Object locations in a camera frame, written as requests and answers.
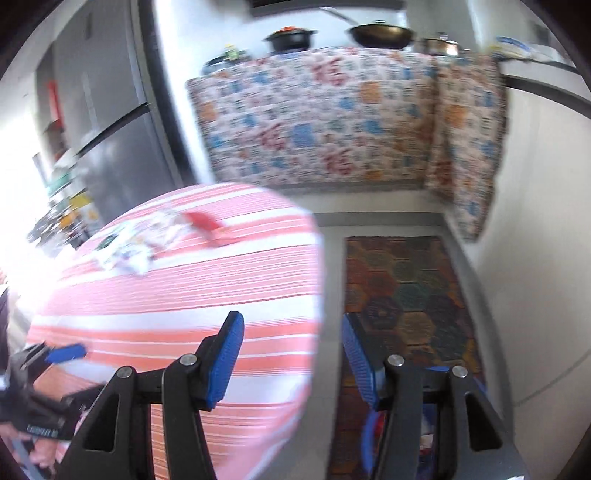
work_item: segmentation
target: pink and white stripes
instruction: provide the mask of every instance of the pink and white stripes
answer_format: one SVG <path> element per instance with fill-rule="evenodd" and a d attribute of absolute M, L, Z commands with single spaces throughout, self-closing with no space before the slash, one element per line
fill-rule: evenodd
<path fill-rule="evenodd" d="M 92 249 L 112 227 L 161 208 L 209 213 L 239 241 L 211 248 L 196 232 L 158 254 L 143 277 L 95 264 Z M 307 398 L 322 322 L 322 263 L 312 215 L 275 193 L 226 183 L 158 197 L 103 228 L 63 272 L 28 341 L 83 342 L 88 355 L 52 367 L 36 387 L 61 397 L 107 381 L 121 365 L 165 367 L 239 310 L 245 340 L 226 397 L 202 419 L 218 478 L 251 478 L 289 438 Z M 155 407 L 152 449 L 157 478 L 168 478 Z"/>

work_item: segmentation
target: floor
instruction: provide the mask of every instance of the floor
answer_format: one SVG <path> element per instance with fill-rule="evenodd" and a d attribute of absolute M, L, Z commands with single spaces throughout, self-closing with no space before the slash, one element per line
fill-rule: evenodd
<path fill-rule="evenodd" d="M 345 293 L 345 238 L 348 236 L 439 235 L 443 238 L 475 324 L 489 398 L 497 412 L 504 418 L 506 425 L 510 428 L 509 431 L 512 431 L 512 409 L 506 365 L 499 348 L 495 325 L 473 271 L 459 245 L 443 222 L 437 221 L 436 215 L 427 213 L 415 213 L 403 217 L 396 213 L 317 215 L 320 231 L 324 236 L 326 314 L 320 334 L 311 395 L 294 436 L 279 452 L 272 464 L 261 473 L 259 480 L 277 480 L 277 478 L 324 480 L 326 477 L 340 379 L 340 322 Z M 360 223 L 367 224 L 372 221 L 374 225 L 359 226 Z M 416 225 L 421 221 L 431 225 Z M 392 226 L 387 223 L 415 223 L 415 225 Z"/>

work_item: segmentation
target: floral fabric cover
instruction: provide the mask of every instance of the floral fabric cover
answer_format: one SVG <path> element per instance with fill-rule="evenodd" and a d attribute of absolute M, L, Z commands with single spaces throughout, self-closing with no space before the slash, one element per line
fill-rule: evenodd
<path fill-rule="evenodd" d="M 475 240 L 501 163 L 505 88 L 491 57 L 439 63 L 439 101 L 425 187 L 451 200 L 464 239 Z"/>
<path fill-rule="evenodd" d="M 482 228 L 504 113 L 490 59 L 331 47 L 241 63 L 187 88 L 219 181 L 426 187 L 454 203 L 466 239 Z"/>
<path fill-rule="evenodd" d="M 220 181 L 304 189 L 420 187 L 433 57 L 373 48 L 282 54 L 189 80 Z"/>

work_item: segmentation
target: refrigerator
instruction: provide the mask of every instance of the refrigerator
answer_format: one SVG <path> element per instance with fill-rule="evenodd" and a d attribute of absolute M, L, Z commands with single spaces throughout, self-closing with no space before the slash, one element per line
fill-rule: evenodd
<path fill-rule="evenodd" d="M 89 0 L 53 44 L 64 134 L 103 223 L 194 183 L 163 134 L 132 13 L 129 0 Z"/>

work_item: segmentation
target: hexagon pattern rug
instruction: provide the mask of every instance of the hexagon pattern rug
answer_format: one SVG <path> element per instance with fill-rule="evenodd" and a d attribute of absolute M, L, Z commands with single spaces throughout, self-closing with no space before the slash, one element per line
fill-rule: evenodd
<path fill-rule="evenodd" d="M 348 238 L 345 302 L 390 353 L 425 367 L 462 364 L 484 383 L 472 319 L 439 237 Z M 359 439 L 369 407 L 342 359 L 327 478 L 364 480 Z"/>

